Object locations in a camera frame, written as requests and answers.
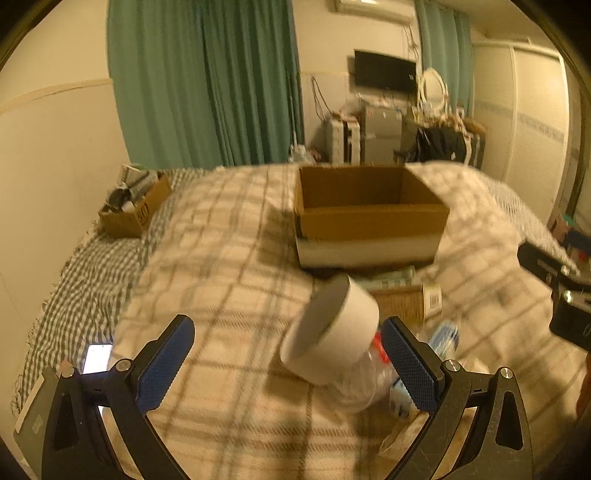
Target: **clutter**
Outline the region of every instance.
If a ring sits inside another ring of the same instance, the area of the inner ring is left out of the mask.
[[[419,128],[415,145],[405,157],[406,163],[449,160],[464,163],[467,146],[463,132],[454,127]]]
[[[300,167],[294,210],[304,268],[433,261],[449,215],[419,178],[396,166]]]
[[[477,122],[476,120],[470,117],[463,118],[463,122],[468,133],[480,135],[482,137],[486,136],[486,127],[482,125],[480,122]]]
[[[441,101],[437,105],[433,105],[427,95],[427,85],[432,85],[433,80],[439,84],[441,90]],[[423,108],[424,113],[437,116],[444,115],[447,112],[449,105],[449,90],[447,84],[443,81],[437,70],[432,67],[426,69],[417,79],[417,86],[418,96],[421,100],[420,106]]]
[[[414,285],[379,290],[369,290],[378,302],[379,319],[400,317],[413,330],[425,320],[441,312],[441,287],[439,285]]]
[[[467,371],[484,374],[490,373],[488,367],[477,358],[462,359],[460,363]],[[443,478],[453,469],[472,425],[472,420],[476,413],[475,410],[475,408],[465,410],[452,443],[433,478]],[[378,455],[399,462],[423,429],[428,418],[429,415],[427,413],[415,411],[414,415],[409,416],[406,422],[399,422],[392,434],[382,442]]]
[[[326,121],[326,148],[332,164],[359,165],[361,130],[355,117],[339,115]]]
[[[441,361],[454,359],[460,343],[460,330],[457,323],[443,322],[427,343]],[[418,413],[408,390],[400,379],[397,379],[390,388],[389,404],[390,410],[401,419],[412,419]]]
[[[305,145],[291,145],[290,156],[287,161],[289,163],[308,163],[311,165],[316,163],[314,155],[306,149]]]
[[[350,277],[329,281],[291,324],[280,347],[281,362],[314,385],[327,385],[365,354],[378,329],[375,300]]]
[[[416,273],[417,271],[411,265],[402,270],[373,275],[371,278],[354,277],[353,279],[367,291],[375,291],[412,285]]]
[[[113,209],[107,203],[99,212],[100,222],[105,231],[114,238],[140,237],[148,228],[150,220],[160,205],[168,198],[171,193],[168,177],[164,173],[154,173],[158,179],[156,183],[151,184],[145,194],[138,197],[136,201],[126,200]],[[151,180],[150,177],[143,177],[143,186],[136,184],[134,192],[141,192],[145,185]]]
[[[322,153],[317,148],[311,147],[308,149],[308,153],[312,156],[312,159],[315,163],[326,163],[328,162],[328,158],[326,154]]]
[[[358,413],[387,397],[397,378],[377,332],[359,361],[326,387],[326,397],[339,410]]]
[[[357,100],[360,105],[363,107],[374,107],[374,108],[391,108],[395,109],[398,112],[402,113],[402,108],[399,102],[397,102],[394,98],[387,98],[386,96],[376,97],[376,96],[367,96],[361,93],[357,94]]]
[[[119,184],[109,193],[106,205],[111,211],[120,212],[127,202],[137,203],[157,181],[156,171],[122,165]]]
[[[362,111],[362,161],[366,165],[396,165],[402,149],[403,116],[398,109],[365,106]]]
[[[591,236],[579,231],[568,215],[559,215],[550,228],[552,236],[560,243],[581,273],[591,270]]]

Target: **white cable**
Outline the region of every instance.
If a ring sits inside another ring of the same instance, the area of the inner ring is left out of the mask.
[[[418,61],[420,55],[418,54],[417,44],[414,42],[413,31],[411,30],[410,25],[403,25],[402,29],[404,30],[404,34],[406,35],[407,49],[409,51],[412,51],[415,60]]]
[[[441,92],[442,92],[441,103],[437,106],[432,106],[433,113],[435,115],[445,114],[447,112],[447,101],[449,98],[449,91],[447,90],[447,85],[443,81],[443,79],[441,78],[441,75],[439,75],[437,70],[435,70],[433,67],[429,67],[427,70],[425,70],[418,81],[419,98],[420,98],[421,102],[425,102],[425,103],[428,102],[427,94],[425,93],[425,86],[427,83],[427,75],[428,74],[435,76],[435,79],[439,82],[439,85],[441,86]]]

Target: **plaid blanket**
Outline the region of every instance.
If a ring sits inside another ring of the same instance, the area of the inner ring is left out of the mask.
[[[461,325],[459,357],[491,371],[511,367],[543,466],[574,423],[583,354],[550,335],[550,292],[523,271],[520,234],[472,170],[412,169],[450,206],[435,263],[419,272],[441,284],[441,319]],[[133,358],[177,313],[196,339],[162,405],[148,417],[191,478],[381,479],[376,457],[394,428],[379,406],[331,410],[278,359],[282,336],[315,288],[293,242],[293,166],[218,171],[177,199],[160,246],[116,326],[115,358]],[[128,474],[139,478],[108,412]]]
[[[88,344],[113,343],[122,308],[148,259],[158,247],[178,198],[202,170],[174,170],[173,193],[150,222],[145,235],[115,240],[93,226],[66,262],[60,282],[43,303],[28,338],[29,350],[15,383],[12,413],[17,416],[42,370],[67,359],[82,369]]]

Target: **television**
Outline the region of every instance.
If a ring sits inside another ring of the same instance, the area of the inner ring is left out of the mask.
[[[417,64],[413,61],[355,50],[355,85],[359,87],[413,95],[417,92],[416,74]]]

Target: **blue gripper pad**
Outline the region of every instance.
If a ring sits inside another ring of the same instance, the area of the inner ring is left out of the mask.
[[[434,413],[443,390],[444,376],[439,368],[441,360],[431,347],[419,342],[397,317],[387,319],[380,330],[382,346],[414,404],[421,411]]]
[[[195,340],[195,325],[184,317],[169,334],[138,379],[137,404],[142,413],[158,408]]]

